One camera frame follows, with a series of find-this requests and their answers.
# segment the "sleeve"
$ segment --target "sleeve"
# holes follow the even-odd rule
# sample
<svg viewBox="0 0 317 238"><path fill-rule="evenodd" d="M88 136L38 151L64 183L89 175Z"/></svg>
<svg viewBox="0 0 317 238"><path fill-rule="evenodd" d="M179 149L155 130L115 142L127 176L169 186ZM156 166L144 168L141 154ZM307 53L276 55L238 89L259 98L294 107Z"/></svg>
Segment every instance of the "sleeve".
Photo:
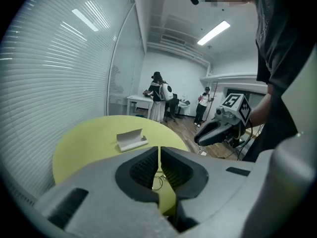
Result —
<svg viewBox="0 0 317 238"><path fill-rule="evenodd" d="M271 73L268 70L267 66L266 66L266 62L264 60L264 58L262 57L258 44L257 44L257 48L258 48L258 74L257 74L257 81L261 81L264 82L266 84L268 84L269 79L271 77Z"/></svg>

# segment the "white blinds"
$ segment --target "white blinds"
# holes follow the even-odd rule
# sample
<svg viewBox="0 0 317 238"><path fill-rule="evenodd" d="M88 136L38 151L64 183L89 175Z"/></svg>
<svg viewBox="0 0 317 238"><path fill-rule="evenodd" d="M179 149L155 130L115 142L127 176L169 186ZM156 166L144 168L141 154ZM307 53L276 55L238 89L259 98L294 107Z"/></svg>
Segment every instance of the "white blinds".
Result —
<svg viewBox="0 0 317 238"><path fill-rule="evenodd" d="M130 0L27 0L0 46L1 161L34 198L53 185L61 136L105 114L109 67Z"/></svg>
<svg viewBox="0 0 317 238"><path fill-rule="evenodd" d="M128 14L112 58L108 85L108 115L125 115L132 88L138 88L144 50L135 6Z"/></svg>

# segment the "fluorescent light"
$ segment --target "fluorescent light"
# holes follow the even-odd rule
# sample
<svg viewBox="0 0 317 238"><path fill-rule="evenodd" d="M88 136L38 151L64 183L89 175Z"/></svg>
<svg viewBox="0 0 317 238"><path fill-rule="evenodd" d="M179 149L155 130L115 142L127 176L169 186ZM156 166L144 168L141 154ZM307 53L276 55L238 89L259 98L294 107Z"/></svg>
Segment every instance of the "fluorescent light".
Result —
<svg viewBox="0 0 317 238"><path fill-rule="evenodd" d="M92 22L90 22L88 20L88 18L86 18L84 16L84 14L82 14L79 10L77 9L74 9L72 10L72 12L77 16L79 17L86 25L88 25L92 30L94 30L95 32L98 31L98 28L96 26L94 26L94 24Z"/></svg>
<svg viewBox="0 0 317 238"><path fill-rule="evenodd" d="M210 41L213 37L217 36L222 31L226 30L230 25L223 21L219 25L217 25L214 29L212 29L209 33L207 33L199 42L199 45L204 45L208 41Z"/></svg>

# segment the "yellow table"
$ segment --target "yellow table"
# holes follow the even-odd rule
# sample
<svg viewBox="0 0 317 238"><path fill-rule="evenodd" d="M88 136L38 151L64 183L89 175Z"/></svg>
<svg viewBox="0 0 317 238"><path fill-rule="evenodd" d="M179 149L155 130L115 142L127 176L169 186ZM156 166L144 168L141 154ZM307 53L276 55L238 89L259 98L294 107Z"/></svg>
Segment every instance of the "yellow table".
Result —
<svg viewBox="0 0 317 238"><path fill-rule="evenodd" d="M140 128L143 129L142 136L145 135L149 143L132 151L152 146L158 146L158 148L168 146L187 151L182 139L174 131L158 122L132 116L100 117L78 124L61 138L53 155L55 183L63 182L89 163L121 154L116 135ZM161 171L160 148L158 171ZM157 193L159 194L159 209L162 213L166 213L175 205L175 194L166 180Z"/></svg>

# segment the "wooden floor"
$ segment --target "wooden floor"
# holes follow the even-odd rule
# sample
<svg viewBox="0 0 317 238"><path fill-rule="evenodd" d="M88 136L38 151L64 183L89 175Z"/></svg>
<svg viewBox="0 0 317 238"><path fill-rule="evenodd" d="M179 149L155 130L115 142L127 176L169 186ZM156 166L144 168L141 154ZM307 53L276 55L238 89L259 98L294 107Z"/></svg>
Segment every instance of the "wooden floor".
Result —
<svg viewBox="0 0 317 238"><path fill-rule="evenodd" d="M137 110L137 113L143 115L146 115L146 112L147 111ZM163 122L162 124L173 130L184 141L190 152L198 153L199 146L194 142L194 136L198 128L194 125L194 118L183 116L180 116L180 118L181 119L176 118L175 122L168 118L168 122ZM201 147L201 149L207 153L207 156L215 158L226 158L234 151L230 146L224 143ZM237 160L237 155L234 153L227 159Z"/></svg>

